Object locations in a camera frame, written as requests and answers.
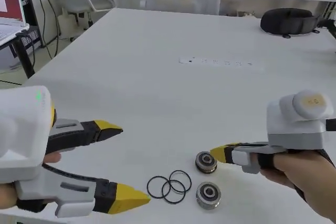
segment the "o-ring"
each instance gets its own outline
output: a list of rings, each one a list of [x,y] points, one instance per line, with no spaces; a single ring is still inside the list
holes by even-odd
[[[186,175],[186,176],[188,177],[188,179],[189,179],[189,181],[190,181],[190,185],[189,185],[189,187],[188,187],[187,190],[185,189],[185,187],[184,187],[184,191],[177,190],[177,189],[175,189],[175,188],[173,187],[173,185],[172,185],[172,183],[170,183],[170,181],[173,181],[173,179],[171,179],[171,178],[172,178],[172,176],[174,175],[174,173],[183,173],[184,175]],[[191,189],[192,182],[191,182],[191,178],[190,178],[190,176],[189,176],[188,173],[186,173],[186,172],[183,171],[183,170],[175,170],[175,171],[173,171],[172,173],[170,173],[170,175],[169,175],[169,185],[170,185],[170,187],[171,187],[175,192],[180,193],[180,194],[184,194],[184,193],[188,192],[188,191]]]
[[[180,200],[178,200],[178,201],[170,201],[170,200],[168,200],[168,199],[166,198],[166,196],[167,196],[169,193],[166,194],[165,196],[164,196],[164,194],[163,194],[163,189],[164,189],[165,185],[166,185],[166,184],[169,184],[169,191],[170,191],[171,183],[172,183],[172,182],[174,182],[174,183],[179,183],[179,184],[183,187],[183,189],[184,189],[184,191],[182,192],[182,193],[183,193],[183,196],[182,196],[182,198],[181,198]],[[184,197],[185,197],[185,195],[186,195],[186,192],[187,192],[187,191],[186,191],[186,189],[185,189],[185,186],[184,186],[180,181],[178,181],[178,180],[176,180],[176,179],[170,179],[170,180],[166,181],[166,182],[163,184],[162,188],[161,188],[162,198],[163,198],[166,202],[168,202],[169,204],[171,204],[171,205],[176,205],[176,204],[182,202],[182,200],[184,200]]]
[[[152,194],[149,192],[149,183],[150,183],[153,179],[156,179],[156,178],[163,178],[163,179],[166,181],[166,182],[163,184],[162,188],[163,188],[163,187],[165,186],[165,184],[167,184],[167,183],[170,185],[169,180],[168,180],[167,178],[165,178],[165,177],[163,177],[163,176],[154,176],[154,177],[152,177],[152,178],[147,182],[147,193],[148,193],[152,198],[154,198],[154,199],[163,199],[164,197],[166,197],[166,196],[170,193],[172,187],[169,186],[168,193],[166,193],[165,195],[163,194],[163,191],[162,191],[162,196],[155,196],[155,195],[152,195]]]

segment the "metal bearing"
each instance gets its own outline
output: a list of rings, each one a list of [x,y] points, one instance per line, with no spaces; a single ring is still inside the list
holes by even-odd
[[[217,160],[210,152],[200,152],[196,156],[195,165],[200,172],[210,174],[216,171]]]
[[[212,210],[221,203],[222,194],[218,186],[211,182],[201,183],[196,191],[196,201],[205,210]]]

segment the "floor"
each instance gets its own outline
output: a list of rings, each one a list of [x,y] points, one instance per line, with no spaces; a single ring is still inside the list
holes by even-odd
[[[60,40],[59,41],[59,50],[60,53],[63,49],[65,49],[70,44],[67,40]],[[50,45],[48,45],[48,49],[50,51],[51,56],[54,56],[56,50],[56,41],[53,41]],[[38,48],[36,49],[36,63],[35,63],[35,72],[39,71],[45,64],[51,61],[48,51],[46,48]],[[0,74],[0,89],[8,89],[8,88],[15,88],[18,85],[4,83],[1,81],[10,81],[22,84],[27,80],[26,74],[22,67],[19,67],[13,71],[5,72]]]

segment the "hand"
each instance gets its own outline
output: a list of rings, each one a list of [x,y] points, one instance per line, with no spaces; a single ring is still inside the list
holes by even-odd
[[[336,223],[336,169],[315,152],[277,154],[274,166],[282,171],[262,170],[270,181],[294,188],[299,187],[309,206],[319,215]]]
[[[61,154],[50,153],[45,156],[44,163],[57,163],[61,159]],[[17,195],[13,184],[0,185],[0,209],[7,209],[16,205]]]

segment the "white table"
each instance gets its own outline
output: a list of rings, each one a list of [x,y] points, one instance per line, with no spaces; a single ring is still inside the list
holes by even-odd
[[[284,39],[263,33],[254,18],[112,10],[26,83],[50,90],[60,118],[103,119],[124,128],[109,141],[64,153],[57,167],[142,191],[152,176],[183,169],[193,188],[176,206],[152,199],[119,215],[72,221],[329,223],[293,190],[232,165],[205,176],[194,159],[222,144],[265,141],[266,105],[272,99],[311,88],[336,102],[335,51],[336,41],[325,30]],[[180,57],[234,57],[257,62],[264,71],[183,65]],[[336,158],[334,147],[328,143],[327,150]],[[195,201],[204,181],[222,190],[223,201],[212,212]],[[40,216],[52,219],[54,210],[50,205]]]

